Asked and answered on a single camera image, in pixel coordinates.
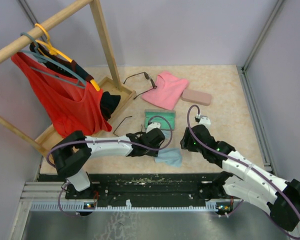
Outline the small light blue cloth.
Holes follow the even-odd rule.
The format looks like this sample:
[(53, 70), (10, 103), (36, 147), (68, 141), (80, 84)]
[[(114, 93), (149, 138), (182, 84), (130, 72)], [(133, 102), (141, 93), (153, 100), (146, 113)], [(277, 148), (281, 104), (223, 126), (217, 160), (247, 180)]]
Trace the small light blue cloth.
[(171, 138), (171, 132), (170, 131), (163, 130), (162, 133), (163, 133), (166, 140), (169, 140)]

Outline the large light blue cloth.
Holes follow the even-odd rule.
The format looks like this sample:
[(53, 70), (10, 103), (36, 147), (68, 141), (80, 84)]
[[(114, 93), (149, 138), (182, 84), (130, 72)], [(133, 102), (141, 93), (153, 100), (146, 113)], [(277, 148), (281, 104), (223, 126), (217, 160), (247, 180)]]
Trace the large light blue cloth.
[(179, 148), (165, 148), (158, 152), (157, 157), (154, 158), (156, 163), (165, 163), (172, 167), (181, 167), (183, 157)]

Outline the grey glasses case green lining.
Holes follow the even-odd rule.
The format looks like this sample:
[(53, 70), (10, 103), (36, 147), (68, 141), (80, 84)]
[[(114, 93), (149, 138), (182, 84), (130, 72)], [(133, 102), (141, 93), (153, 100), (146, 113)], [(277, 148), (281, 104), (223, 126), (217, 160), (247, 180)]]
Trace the grey glasses case green lining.
[[(165, 110), (165, 109), (145, 109), (144, 110), (144, 127), (148, 127), (148, 123), (155, 122), (160, 124), (160, 129), (164, 131), (169, 131), (172, 129), (175, 130), (175, 120), (176, 120), (176, 111), (175, 110)], [(150, 119), (153, 116), (161, 116), (166, 120), (162, 119), (161, 117), (155, 117), (151, 121)]]

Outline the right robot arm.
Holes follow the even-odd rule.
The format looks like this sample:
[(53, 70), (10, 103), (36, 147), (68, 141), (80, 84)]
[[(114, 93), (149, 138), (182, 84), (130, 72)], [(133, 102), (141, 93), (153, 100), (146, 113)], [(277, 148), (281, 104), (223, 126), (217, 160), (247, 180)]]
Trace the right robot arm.
[(180, 146), (200, 153), (222, 169), (221, 177), (213, 185), (217, 197), (240, 198), (264, 211), (287, 232), (300, 224), (300, 181), (297, 179), (288, 181), (258, 167), (230, 144), (215, 140), (203, 124), (186, 127)]

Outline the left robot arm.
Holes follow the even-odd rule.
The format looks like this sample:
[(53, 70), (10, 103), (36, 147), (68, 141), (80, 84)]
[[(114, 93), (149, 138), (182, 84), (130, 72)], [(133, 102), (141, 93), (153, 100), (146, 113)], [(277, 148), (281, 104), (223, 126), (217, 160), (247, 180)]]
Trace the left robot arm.
[(165, 136), (159, 128), (147, 132), (127, 133), (119, 137), (97, 138), (77, 130), (56, 144), (47, 155), (52, 157), (57, 175), (70, 183), (77, 194), (87, 199), (94, 186), (83, 166), (98, 157), (143, 157), (158, 155)]

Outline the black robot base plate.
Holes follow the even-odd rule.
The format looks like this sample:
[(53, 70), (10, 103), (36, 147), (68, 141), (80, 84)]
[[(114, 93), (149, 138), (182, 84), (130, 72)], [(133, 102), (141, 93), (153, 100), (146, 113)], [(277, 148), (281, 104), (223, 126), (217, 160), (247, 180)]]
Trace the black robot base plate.
[(81, 216), (93, 212), (231, 212), (234, 197), (219, 185), (221, 173), (91, 174), (91, 186), (78, 191), (56, 175), (41, 174), (40, 184), (61, 193), (57, 207)]

